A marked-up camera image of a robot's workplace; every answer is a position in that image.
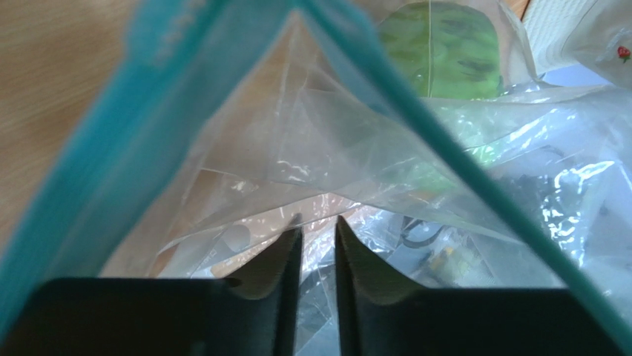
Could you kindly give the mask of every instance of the strawberry print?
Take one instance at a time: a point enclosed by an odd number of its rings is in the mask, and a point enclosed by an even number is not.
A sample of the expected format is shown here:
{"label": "strawberry print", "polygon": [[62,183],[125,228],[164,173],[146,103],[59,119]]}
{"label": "strawberry print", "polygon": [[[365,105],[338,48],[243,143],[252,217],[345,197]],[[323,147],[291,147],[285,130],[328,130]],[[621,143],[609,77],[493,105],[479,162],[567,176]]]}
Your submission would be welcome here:
{"label": "strawberry print", "polygon": [[630,59],[630,50],[626,47],[619,46],[616,52],[619,54],[619,58],[623,59],[624,63],[626,63]]}

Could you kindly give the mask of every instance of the wooden table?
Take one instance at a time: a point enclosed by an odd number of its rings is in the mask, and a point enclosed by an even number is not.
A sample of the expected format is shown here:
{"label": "wooden table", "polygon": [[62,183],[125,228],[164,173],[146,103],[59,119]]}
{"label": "wooden table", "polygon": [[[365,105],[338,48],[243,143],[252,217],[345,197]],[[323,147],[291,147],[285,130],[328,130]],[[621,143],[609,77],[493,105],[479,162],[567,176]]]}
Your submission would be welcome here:
{"label": "wooden table", "polygon": [[[522,16],[528,0],[507,0]],[[0,1],[0,251],[122,54],[135,1]]]}

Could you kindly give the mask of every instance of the plastic bag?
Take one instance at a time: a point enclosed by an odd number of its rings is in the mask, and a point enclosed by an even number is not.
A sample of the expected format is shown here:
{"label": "plastic bag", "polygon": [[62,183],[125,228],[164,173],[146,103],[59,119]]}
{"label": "plastic bag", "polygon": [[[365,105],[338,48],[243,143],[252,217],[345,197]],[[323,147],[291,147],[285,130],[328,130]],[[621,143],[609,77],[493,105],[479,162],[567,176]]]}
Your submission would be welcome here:
{"label": "plastic bag", "polygon": [[582,13],[585,15],[568,36],[562,54],[615,85],[632,89],[627,63],[632,56],[632,4],[599,0],[586,4]]}

